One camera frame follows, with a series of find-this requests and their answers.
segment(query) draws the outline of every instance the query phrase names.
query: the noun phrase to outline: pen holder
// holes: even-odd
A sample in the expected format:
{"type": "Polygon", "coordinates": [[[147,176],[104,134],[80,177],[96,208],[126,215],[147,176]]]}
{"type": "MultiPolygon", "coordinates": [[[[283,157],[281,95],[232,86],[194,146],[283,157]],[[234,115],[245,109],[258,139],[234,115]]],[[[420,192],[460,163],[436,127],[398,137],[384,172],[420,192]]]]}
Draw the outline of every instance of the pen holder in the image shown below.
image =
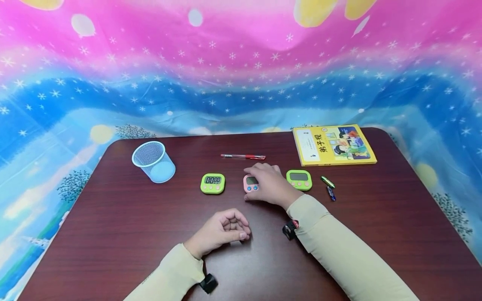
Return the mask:
{"type": "Polygon", "coordinates": [[[136,148],[132,163],[140,167],[154,183],[164,183],[176,172],[176,166],[167,155],[164,144],[158,141],[149,141],[136,148]]]}

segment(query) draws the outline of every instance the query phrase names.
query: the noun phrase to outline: yellow book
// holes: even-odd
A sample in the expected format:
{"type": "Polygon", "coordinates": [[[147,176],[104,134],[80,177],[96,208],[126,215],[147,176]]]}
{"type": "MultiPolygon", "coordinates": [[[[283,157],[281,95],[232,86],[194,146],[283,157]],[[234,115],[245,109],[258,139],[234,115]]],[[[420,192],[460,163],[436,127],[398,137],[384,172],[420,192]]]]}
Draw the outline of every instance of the yellow book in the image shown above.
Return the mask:
{"type": "Polygon", "coordinates": [[[357,124],[293,128],[301,166],[375,164],[376,158],[357,124]]]}

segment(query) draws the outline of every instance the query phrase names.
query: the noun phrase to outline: green timer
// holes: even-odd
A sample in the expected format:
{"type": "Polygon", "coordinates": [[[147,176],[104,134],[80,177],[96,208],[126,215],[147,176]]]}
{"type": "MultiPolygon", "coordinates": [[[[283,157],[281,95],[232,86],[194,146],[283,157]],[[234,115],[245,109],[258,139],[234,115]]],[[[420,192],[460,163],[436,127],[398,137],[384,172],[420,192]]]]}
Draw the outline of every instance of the green timer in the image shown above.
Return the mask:
{"type": "Polygon", "coordinates": [[[310,190],[313,186],[311,175],[306,170],[289,170],[286,173],[286,180],[290,184],[301,191],[310,190]]]}
{"type": "Polygon", "coordinates": [[[207,173],[201,180],[201,191],[209,195],[218,195],[223,192],[226,179],[220,173],[207,173]]]}

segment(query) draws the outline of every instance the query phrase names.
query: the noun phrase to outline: beige sleeve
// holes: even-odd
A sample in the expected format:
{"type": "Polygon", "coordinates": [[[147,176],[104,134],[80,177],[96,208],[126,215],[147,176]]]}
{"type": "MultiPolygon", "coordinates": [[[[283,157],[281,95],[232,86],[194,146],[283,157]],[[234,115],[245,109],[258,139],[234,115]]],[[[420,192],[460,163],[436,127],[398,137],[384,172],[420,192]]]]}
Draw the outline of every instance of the beige sleeve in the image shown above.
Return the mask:
{"type": "Polygon", "coordinates": [[[181,301],[193,285],[204,279],[202,265],[202,260],[178,244],[124,301],[181,301]]]}
{"type": "Polygon", "coordinates": [[[306,251],[330,273],[352,301],[417,301],[402,279],[315,198],[301,196],[287,210],[306,251]]]}

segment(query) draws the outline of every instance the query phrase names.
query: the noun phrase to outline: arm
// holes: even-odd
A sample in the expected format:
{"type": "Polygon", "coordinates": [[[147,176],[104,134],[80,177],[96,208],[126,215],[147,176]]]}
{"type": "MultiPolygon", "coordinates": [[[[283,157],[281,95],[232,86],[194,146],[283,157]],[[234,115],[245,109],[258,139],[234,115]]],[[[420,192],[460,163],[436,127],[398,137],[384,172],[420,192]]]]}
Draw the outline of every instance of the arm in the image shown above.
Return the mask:
{"type": "Polygon", "coordinates": [[[182,300],[191,286],[204,279],[202,265],[202,260],[197,260],[183,244],[178,244],[124,301],[182,300]]]}
{"type": "Polygon", "coordinates": [[[202,257],[223,244],[250,238],[248,220],[237,209],[216,212],[184,244],[176,245],[160,265],[124,301],[180,301],[204,279],[202,257]]]}
{"type": "Polygon", "coordinates": [[[296,236],[354,301],[417,301],[402,279],[320,202],[300,196],[287,210],[296,236]]]}
{"type": "Polygon", "coordinates": [[[352,301],[417,301],[398,275],[320,202],[294,189],[278,166],[256,163],[244,170],[256,177],[259,189],[245,200],[282,206],[299,222],[296,236],[330,273],[352,301]]]}

